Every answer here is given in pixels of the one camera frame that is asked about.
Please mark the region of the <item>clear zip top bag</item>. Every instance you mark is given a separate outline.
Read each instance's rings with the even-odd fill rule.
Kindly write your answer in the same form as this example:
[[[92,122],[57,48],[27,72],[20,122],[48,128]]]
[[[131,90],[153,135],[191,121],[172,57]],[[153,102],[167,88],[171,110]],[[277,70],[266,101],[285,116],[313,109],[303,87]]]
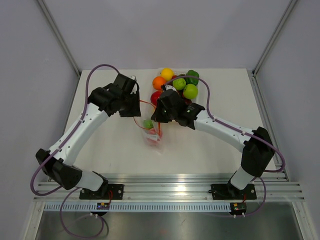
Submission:
[[[139,128],[144,144],[149,150],[161,155],[164,152],[162,125],[151,119],[156,106],[151,102],[140,100],[140,116],[133,118]]]

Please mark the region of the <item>red apple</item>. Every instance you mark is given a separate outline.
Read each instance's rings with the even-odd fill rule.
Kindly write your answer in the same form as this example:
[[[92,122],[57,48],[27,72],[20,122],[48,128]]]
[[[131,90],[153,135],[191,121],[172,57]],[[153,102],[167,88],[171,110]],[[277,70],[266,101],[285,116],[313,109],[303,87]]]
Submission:
[[[150,96],[150,102],[156,106],[157,105],[157,102],[158,102],[158,98],[161,96],[162,94],[162,91],[155,91],[151,94]]]
[[[161,130],[156,131],[156,129],[152,128],[146,132],[145,138],[151,146],[157,146],[161,143],[162,136],[163,132]]]

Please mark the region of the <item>green cucumber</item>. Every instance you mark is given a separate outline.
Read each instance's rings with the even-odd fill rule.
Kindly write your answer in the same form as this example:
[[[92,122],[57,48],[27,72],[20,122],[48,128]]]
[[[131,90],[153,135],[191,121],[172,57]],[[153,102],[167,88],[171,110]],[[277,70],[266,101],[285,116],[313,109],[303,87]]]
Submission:
[[[142,124],[143,124],[143,127],[148,130],[150,130],[154,127],[153,121],[151,119],[143,120]]]

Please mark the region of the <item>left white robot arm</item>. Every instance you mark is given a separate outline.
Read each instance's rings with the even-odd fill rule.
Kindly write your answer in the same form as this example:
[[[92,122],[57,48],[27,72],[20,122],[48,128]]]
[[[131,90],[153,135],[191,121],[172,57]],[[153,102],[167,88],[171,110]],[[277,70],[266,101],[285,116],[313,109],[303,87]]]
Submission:
[[[140,87],[135,77],[119,73],[114,82],[87,94],[84,109],[67,132],[48,150],[35,155],[42,171],[61,188],[82,188],[97,199],[108,194],[108,180],[94,171],[74,165],[92,134],[113,114],[123,118],[139,117]]]

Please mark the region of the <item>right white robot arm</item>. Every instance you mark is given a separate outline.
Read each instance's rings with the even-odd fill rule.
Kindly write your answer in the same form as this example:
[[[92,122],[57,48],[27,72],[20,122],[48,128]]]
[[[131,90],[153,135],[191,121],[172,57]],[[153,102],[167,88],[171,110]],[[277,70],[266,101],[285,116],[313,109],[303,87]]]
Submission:
[[[275,150],[268,131],[263,127],[256,130],[240,128],[232,123],[213,117],[204,106],[187,104],[178,92],[165,90],[157,99],[151,119],[158,123],[177,122],[180,126],[205,132],[241,152],[238,170],[232,175],[220,192],[213,195],[226,200],[240,200],[248,197],[245,191],[254,178],[260,177],[274,157]]]

